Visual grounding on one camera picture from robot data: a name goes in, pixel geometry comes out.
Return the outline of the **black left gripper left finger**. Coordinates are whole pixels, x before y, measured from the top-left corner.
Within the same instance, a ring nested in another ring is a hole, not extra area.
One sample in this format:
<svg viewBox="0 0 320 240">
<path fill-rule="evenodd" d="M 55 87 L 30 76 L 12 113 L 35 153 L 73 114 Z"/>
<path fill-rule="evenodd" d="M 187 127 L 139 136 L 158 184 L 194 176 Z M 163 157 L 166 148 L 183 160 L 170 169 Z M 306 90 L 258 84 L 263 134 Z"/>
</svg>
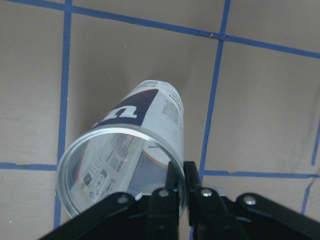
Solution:
<svg viewBox="0 0 320 240">
<path fill-rule="evenodd" d="M 177 240 L 178 174 L 168 164 L 165 185 L 136 200 L 116 192 L 42 237 L 44 240 Z"/>
</svg>

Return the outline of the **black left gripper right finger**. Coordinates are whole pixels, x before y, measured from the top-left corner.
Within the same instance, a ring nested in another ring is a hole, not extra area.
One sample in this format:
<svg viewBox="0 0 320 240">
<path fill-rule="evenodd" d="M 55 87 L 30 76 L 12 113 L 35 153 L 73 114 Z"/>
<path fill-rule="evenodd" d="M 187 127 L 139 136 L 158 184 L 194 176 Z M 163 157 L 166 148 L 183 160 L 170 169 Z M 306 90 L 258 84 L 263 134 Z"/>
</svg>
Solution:
<svg viewBox="0 0 320 240">
<path fill-rule="evenodd" d="M 194 240 L 318 240 L 320 223 L 256 193 L 235 201 L 200 181 L 196 164 L 183 164 L 188 221 Z"/>
</svg>

